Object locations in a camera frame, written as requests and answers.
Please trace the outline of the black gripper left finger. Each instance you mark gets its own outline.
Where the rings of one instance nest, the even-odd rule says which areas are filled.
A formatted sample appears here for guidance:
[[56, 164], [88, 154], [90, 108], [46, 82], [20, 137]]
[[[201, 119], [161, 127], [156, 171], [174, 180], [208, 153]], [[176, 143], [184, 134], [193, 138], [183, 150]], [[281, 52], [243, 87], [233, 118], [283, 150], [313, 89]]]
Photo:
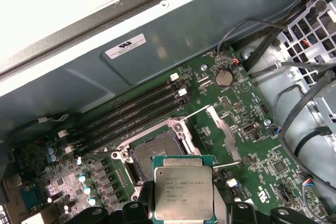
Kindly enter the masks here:
[[90, 207], [80, 213], [80, 223], [153, 223], [149, 217], [154, 201], [154, 181], [143, 184], [137, 201], [124, 202], [113, 213], [103, 207]]

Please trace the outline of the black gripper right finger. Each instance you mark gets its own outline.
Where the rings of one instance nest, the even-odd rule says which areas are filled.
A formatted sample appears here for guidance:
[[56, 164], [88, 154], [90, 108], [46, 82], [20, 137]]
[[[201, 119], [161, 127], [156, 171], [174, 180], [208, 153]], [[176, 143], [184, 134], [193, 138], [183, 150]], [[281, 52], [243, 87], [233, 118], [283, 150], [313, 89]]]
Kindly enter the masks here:
[[287, 208], [273, 208], [268, 214], [254, 205], [234, 201], [228, 187], [213, 183], [214, 217], [217, 223], [298, 223], [298, 213]]

